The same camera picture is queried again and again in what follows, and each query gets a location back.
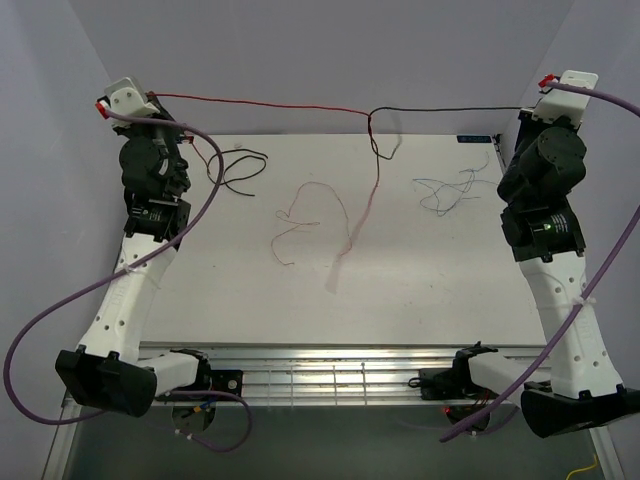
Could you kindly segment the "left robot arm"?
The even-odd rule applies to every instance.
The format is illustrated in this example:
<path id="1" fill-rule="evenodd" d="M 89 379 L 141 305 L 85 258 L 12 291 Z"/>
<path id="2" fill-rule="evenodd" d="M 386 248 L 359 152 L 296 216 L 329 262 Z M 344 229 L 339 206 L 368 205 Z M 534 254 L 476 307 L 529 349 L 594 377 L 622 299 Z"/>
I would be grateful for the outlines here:
<path id="1" fill-rule="evenodd" d="M 117 277 L 75 349 L 58 354 L 55 370 L 77 403 L 141 417 L 167 390 L 179 388 L 197 400 L 212 387 L 194 355 L 139 358 L 143 326 L 189 220 L 191 206 L 182 196 L 191 182 L 179 151 L 188 137 L 156 100 L 134 108 L 101 98 L 97 106 L 115 113 L 113 129 L 126 139 L 118 161 L 127 220 Z"/>

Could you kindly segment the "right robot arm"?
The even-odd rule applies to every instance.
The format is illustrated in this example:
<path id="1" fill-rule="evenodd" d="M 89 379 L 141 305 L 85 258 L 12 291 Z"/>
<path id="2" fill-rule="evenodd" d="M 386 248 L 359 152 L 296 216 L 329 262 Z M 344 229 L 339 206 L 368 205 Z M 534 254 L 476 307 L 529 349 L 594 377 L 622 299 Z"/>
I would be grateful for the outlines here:
<path id="1" fill-rule="evenodd" d="M 586 176 L 580 121 L 568 113 L 519 114 L 513 158 L 498 187 L 502 230 L 534 297 L 546 347 L 526 370 L 476 344 L 452 365 L 454 390 L 496 393 L 521 409 L 541 438 L 607 425 L 639 411 L 609 357 L 590 298 L 585 240 L 568 195 Z"/>

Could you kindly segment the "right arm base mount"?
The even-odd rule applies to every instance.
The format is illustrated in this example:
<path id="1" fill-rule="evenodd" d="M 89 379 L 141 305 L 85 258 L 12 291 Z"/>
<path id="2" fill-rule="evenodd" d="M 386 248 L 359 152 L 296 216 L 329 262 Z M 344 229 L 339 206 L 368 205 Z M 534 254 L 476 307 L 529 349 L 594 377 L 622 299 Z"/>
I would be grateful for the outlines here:
<path id="1" fill-rule="evenodd" d="M 484 409 L 496 395 L 489 389 L 458 380 L 452 368 L 424 368 L 407 381 L 407 386 L 420 391 L 424 401 L 444 401 L 444 414 L 455 425 Z"/>

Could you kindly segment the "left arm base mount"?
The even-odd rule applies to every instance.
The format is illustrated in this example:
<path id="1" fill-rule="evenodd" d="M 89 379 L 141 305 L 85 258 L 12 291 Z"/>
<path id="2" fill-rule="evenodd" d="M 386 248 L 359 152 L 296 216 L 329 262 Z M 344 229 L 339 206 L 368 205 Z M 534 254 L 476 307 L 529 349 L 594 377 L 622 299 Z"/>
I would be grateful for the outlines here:
<path id="1" fill-rule="evenodd" d="M 242 396 L 243 370 L 212 370 L 203 383 L 181 387 L 173 393 L 167 392 L 162 401 L 172 403 L 171 418 L 174 426 L 188 434 L 204 433 L 216 417 L 219 404 L 234 403 L 229 397 L 214 396 L 211 392 Z"/>

